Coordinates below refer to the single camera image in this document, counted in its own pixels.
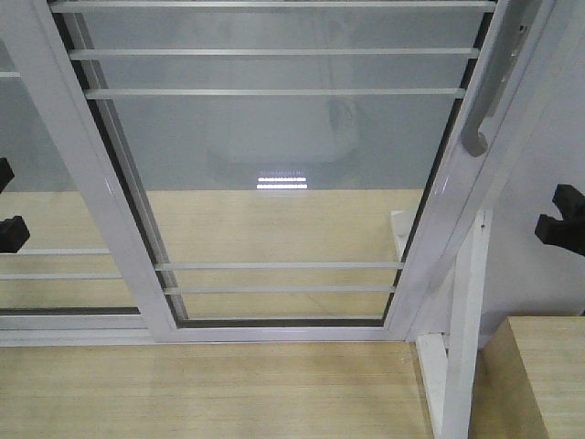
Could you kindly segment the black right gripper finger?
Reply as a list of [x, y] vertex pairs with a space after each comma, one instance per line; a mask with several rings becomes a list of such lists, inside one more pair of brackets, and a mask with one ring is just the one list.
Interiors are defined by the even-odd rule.
[[535, 235], [546, 245], [553, 245], [584, 255], [584, 218], [554, 219], [541, 214]]
[[564, 220], [573, 220], [584, 217], [584, 195], [572, 185], [558, 184], [552, 202], [557, 207]]

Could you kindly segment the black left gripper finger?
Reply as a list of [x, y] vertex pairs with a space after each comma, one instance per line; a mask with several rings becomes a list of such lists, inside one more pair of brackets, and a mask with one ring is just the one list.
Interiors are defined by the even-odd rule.
[[1, 221], [0, 252], [18, 252], [30, 237], [28, 227], [21, 216]]
[[0, 158], [0, 192], [15, 178], [14, 171], [6, 157]]

